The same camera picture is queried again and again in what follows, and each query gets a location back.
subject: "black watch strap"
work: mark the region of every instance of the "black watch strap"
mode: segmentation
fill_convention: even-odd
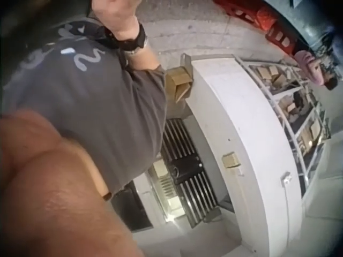
[[[119,41],[113,36],[113,33],[106,29],[106,36],[111,39],[114,45],[118,46],[123,51],[135,51],[137,48],[143,48],[146,41],[146,34],[142,24],[139,24],[139,33],[135,39]]]

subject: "bare skin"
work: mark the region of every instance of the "bare skin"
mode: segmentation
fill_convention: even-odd
[[[138,35],[137,0],[93,0],[118,39]],[[156,69],[147,47],[128,56],[133,69]],[[25,256],[143,256],[122,221],[109,212],[99,170],[77,143],[42,116],[21,110],[0,119],[1,221],[8,251]]]

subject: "watch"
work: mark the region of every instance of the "watch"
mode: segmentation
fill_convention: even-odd
[[[120,41],[114,37],[113,33],[109,29],[106,30],[106,34],[116,46],[129,55],[133,55],[140,49],[144,48],[148,42],[142,24],[139,24],[139,33],[135,39]]]

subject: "wrist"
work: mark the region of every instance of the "wrist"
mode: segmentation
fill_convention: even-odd
[[[111,32],[113,33],[113,36],[119,41],[136,39],[139,34],[139,22],[137,17],[132,16],[132,18],[126,21],[126,25],[124,28]]]

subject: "hand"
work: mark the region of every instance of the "hand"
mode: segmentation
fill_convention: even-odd
[[[135,39],[139,33],[136,9],[141,0],[92,0],[97,18],[118,40]]]

